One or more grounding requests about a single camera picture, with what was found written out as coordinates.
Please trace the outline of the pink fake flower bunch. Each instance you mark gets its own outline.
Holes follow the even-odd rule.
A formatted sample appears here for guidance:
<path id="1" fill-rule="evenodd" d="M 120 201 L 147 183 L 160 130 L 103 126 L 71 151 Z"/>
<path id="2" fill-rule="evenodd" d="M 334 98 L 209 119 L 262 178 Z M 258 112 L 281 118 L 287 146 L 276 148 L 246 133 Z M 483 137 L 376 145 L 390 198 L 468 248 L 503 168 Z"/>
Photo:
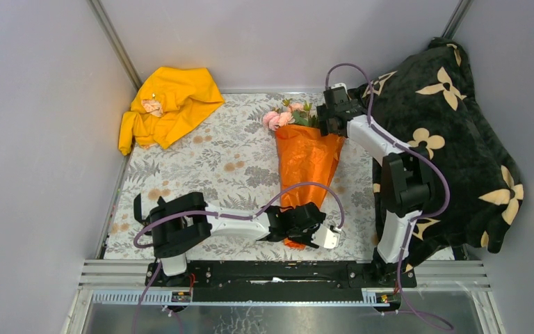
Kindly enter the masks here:
<path id="1" fill-rule="evenodd" d="M 304 127 L 318 127 L 318 116 L 312 102 L 294 102 L 290 99 L 282 100 L 283 109 L 280 112 L 278 125 L 300 125 Z"/>

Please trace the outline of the pink fake flower stem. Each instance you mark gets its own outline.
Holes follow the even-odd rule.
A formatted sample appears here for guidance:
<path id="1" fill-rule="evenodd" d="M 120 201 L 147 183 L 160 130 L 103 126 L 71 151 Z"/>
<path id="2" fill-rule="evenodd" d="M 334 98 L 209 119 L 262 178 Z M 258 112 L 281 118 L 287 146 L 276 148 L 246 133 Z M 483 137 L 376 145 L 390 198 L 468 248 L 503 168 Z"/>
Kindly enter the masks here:
<path id="1" fill-rule="evenodd" d="M 280 127 L 293 124 L 295 119 L 290 111 L 269 111 L 261 122 L 265 128 L 277 131 Z"/>

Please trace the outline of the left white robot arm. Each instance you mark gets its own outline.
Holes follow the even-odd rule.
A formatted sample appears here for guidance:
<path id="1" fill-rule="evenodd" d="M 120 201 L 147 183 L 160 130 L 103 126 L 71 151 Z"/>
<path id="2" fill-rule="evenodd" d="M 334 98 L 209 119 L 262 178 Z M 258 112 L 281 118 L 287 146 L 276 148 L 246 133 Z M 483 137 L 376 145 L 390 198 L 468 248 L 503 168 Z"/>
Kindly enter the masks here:
<path id="1" fill-rule="evenodd" d="M 253 214 L 216 207 L 207 203 L 202 193 L 192 192 L 170 202 L 159 198 L 144 224 L 191 211 L 202 213 L 172 218 L 146 232 L 152 236 L 154 256 L 161 262 L 161 277 L 172 286 L 187 279 L 186 253 L 209 237 L 234 236 L 273 243 L 289 239 L 327 249 L 339 243 L 337 231 L 324 223 L 326 214 L 312 202 L 297 207 L 269 205 L 260 214 Z"/>

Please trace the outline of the orange wrapping paper sheet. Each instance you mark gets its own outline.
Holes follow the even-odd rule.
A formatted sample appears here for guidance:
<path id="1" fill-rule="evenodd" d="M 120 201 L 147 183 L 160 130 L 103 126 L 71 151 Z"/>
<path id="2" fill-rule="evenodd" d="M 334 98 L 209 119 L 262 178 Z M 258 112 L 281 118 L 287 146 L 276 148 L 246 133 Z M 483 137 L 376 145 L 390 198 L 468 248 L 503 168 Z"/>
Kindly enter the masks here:
<path id="1" fill-rule="evenodd" d="M 283 218 L 320 219 L 320 211 L 328 187 L 337 169 L 344 138 L 334 134 L 321 136 L 319 129 L 300 125 L 286 125 L 275 132 L 280 159 L 280 183 L 288 191 L 280 198 L 280 212 L 269 209 L 271 228 L 269 241 L 284 238 Z"/>

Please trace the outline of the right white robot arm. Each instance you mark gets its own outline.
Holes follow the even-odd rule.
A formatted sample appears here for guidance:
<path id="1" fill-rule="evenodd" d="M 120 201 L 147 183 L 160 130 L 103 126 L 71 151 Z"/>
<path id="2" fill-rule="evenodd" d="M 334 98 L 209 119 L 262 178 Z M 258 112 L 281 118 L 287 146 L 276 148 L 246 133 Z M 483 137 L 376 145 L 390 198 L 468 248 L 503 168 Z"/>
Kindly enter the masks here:
<path id="1" fill-rule="evenodd" d="M 432 169 L 422 161 L 425 150 L 411 149 L 383 129 L 356 99 L 350 99 L 343 84 L 323 91 L 324 103 L 317 106 L 321 136 L 349 138 L 364 148 L 381 166 L 380 203 L 387 210 L 377 246 L 380 262 L 371 267 L 374 283 L 387 287 L 398 278 L 394 264 L 407 255 L 414 218 L 434 196 Z"/>

